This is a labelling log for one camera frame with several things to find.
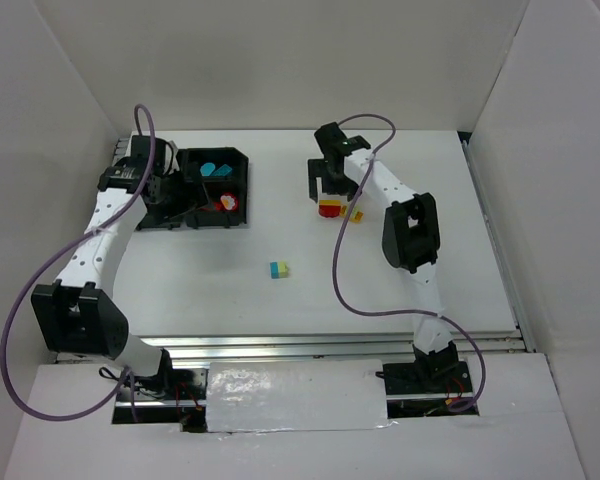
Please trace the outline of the teal long lego brick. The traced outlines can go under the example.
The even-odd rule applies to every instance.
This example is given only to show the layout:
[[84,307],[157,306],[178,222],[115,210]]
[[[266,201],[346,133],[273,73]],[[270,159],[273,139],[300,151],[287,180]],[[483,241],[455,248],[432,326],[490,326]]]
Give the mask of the teal long lego brick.
[[233,168],[227,164],[223,164],[216,168],[211,175],[214,177],[225,177],[229,176],[233,172]]

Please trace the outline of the teal oval lego brick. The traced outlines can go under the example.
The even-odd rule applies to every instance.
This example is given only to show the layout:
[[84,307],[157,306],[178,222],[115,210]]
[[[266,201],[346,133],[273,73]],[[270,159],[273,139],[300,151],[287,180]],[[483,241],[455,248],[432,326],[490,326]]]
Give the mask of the teal oval lego brick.
[[200,173],[203,177],[208,177],[216,170],[216,165],[212,162],[204,163],[200,166]]

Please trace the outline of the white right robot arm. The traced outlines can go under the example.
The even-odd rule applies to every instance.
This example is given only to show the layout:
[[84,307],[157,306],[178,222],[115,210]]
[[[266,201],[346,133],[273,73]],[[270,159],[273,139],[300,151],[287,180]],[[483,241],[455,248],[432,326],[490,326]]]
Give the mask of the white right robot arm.
[[354,206],[367,194],[384,212],[381,248],[388,264],[401,271],[413,289],[414,308],[370,312],[349,305],[341,294],[337,267],[346,225],[342,224],[332,259],[336,298],[351,313],[364,317],[409,315],[414,329],[412,376],[427,386],[442,383],[459,365],[459,356],[442,305],[436,280],[441,246],[437,205],[433,195],[404,184],[377,159],[378,150],[361,136],[347,137],[336,122],[314,133],[323,154],[308,165],[309,197],[321,193],[344,196]]

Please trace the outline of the red flower print lego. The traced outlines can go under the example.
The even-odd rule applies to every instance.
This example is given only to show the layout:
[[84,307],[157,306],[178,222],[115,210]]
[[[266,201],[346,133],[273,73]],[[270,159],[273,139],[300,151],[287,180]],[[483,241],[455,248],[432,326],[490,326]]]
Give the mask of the red flower print lego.
[[238,198],[232,193],[224,193],[220,196],[220,203],[225,211],[236,211],[239,207]]

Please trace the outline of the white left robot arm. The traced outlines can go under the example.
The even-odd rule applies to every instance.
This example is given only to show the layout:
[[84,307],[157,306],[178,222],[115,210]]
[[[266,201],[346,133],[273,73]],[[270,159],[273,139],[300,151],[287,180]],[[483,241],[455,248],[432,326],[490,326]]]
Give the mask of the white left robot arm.
[[101,174],[87,239],[50,284],[38,284],[31,304],[52,352],[101,357],[129,368],[141,388],[170,394],[178,375],[168,351],[130,331],[113,300],[113,287],[133,232],[148,219],[156,226],[180,208],[205,206],[200,172],[183,175],[174,142],[136,135],[129,155]]

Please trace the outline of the red and yellow curved lego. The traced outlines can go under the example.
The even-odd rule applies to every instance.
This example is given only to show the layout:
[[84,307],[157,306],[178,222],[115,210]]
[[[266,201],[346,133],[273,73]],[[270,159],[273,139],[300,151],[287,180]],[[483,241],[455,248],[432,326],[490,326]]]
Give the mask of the red and yellow curved lego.
[[318,213],[324,218],[337,218],[340,216],[342,203],[339,200],[319,200]]

